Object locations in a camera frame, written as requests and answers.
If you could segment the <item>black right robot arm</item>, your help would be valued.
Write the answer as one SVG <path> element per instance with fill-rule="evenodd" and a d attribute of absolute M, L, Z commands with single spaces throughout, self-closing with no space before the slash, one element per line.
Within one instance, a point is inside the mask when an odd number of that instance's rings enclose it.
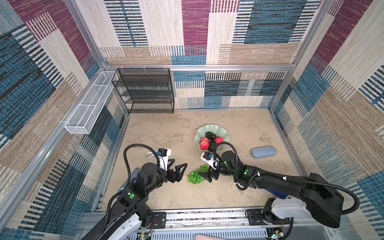
<path fill-rule="evenodd" d="M 272 173 L 243 164 L 232 151 L 221 155 L 204 152 L 201 160 L 209 167 L 196 176 L 209 182 L 218 180 L 221 175 L 230 176 L 234 177 L 240 191 L 265 189 L 286 195 L 286 198 L 269 198 L 265 203 L 261 215 L 267 224 L 291 218 L 312 218 L 324 226 L 339 228 L 341 216 L 346 214 L 344 197 L 340 193 L 346 189 L 328 183 L 318 174 L 300 177 Z"/>

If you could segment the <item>red fake peach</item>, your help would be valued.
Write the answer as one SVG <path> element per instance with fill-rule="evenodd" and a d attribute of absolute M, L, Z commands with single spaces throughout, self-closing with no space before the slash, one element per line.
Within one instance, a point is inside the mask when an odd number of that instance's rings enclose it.
<path fill-rule="evenodd" d="M 224 141 L 224 139 L 223 139 L 222 137 L 216 137 L 216 138 L 215 138 L 215 142 L 216 142 L 217 144 L 222 143 L 223 141 Z"/>

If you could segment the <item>dark fake avocado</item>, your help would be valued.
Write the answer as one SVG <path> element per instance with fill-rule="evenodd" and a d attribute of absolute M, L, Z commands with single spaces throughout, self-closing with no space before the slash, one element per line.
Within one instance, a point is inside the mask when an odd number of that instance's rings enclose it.
<path fill-rule="evenodd" d="M 208 138 L 210 141 L 214 141 L 217 135 L 212 132 L 206 132 L 205 137 Z"/>
<path fill-rule="evenodd" d="M 213 153 L 216 149 L 216 146 L 217 146 L 217 143 L 215 140 L 212 140 L 209 142 L 209 147 L 208 147 L 208 151 Z"/>

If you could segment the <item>red fake apple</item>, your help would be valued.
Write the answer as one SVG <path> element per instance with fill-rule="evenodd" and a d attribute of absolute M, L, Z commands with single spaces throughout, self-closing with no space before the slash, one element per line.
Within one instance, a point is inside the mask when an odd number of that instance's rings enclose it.
<path fill-rule="evenodd" d="M 208 150 L 209 143 L 208 142 L 200 142 L 200 148 L 205 151 Z"/>

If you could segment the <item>green fake grape bunch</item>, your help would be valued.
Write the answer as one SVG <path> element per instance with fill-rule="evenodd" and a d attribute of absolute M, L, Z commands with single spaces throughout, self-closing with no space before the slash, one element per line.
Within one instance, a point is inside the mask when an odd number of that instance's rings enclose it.
<path fill-rule="evenodd" d="M 199 173 L 207 173 L 209 170 L 209 165 L 200 165 L 200 167 L 194 171 L 192 171 L 190 174 L 188 174 L 188 182 L 191 184 L 199 184 L 205 181 L 206 179 L 202 177 Z"/>

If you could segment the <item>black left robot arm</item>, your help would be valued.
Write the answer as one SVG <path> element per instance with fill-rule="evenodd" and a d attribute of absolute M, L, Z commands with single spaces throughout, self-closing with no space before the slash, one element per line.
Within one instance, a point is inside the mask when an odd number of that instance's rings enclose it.
<path fill-rule="evenodd" d="M 171 183 L 179 182 L 187 164 L 164 171 L 158 164 L 146 163 L 139 170 L 134 182 L 126 186 L 116 197 L 117 201 L 108 207 L 106 215 L 83 237 L 84 240 L 126 240 L 140 228 L 148 228 L 153 223 L 153 211 L 146 204 L 149 194 L 160 188 L 162 174 Z"/>

